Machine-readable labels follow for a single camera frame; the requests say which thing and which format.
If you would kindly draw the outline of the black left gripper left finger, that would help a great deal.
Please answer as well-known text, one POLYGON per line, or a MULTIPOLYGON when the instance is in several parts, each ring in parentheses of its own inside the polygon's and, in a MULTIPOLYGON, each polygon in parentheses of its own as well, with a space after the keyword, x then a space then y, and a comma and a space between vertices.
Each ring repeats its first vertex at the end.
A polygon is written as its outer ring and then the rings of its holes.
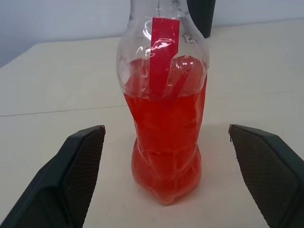
POLYGON ((69 136, 37 172, 0 228, 83 228, 104 139, 103 125, 69 136))

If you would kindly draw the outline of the red liquid plastic bottle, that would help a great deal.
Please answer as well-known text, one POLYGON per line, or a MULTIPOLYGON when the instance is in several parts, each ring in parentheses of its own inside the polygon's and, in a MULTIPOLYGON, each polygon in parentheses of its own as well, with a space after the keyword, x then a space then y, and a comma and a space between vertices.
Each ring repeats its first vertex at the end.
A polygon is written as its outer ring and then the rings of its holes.
POLYGON ((116 71, 136 130, 131 169, 162 204, 198 185, 209 51, 187 0, 130 0, 116 71))

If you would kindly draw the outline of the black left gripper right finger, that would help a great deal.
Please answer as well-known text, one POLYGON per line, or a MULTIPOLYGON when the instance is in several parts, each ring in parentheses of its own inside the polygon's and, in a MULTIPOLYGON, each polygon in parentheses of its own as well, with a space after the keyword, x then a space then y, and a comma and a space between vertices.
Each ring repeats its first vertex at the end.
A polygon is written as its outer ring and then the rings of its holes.
POLYGON ((304 160, 279 136, 232 124, 244 183, 270 228, 304 228, 304 160))

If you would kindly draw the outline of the tall black cup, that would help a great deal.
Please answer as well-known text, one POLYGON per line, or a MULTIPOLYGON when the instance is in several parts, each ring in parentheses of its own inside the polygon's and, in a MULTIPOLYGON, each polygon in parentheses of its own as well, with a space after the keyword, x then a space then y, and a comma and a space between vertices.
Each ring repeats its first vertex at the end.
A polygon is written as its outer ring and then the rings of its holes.
POLYGON ((187 0, 190 16, 204 38, 209 38, 216 0, 187 0))

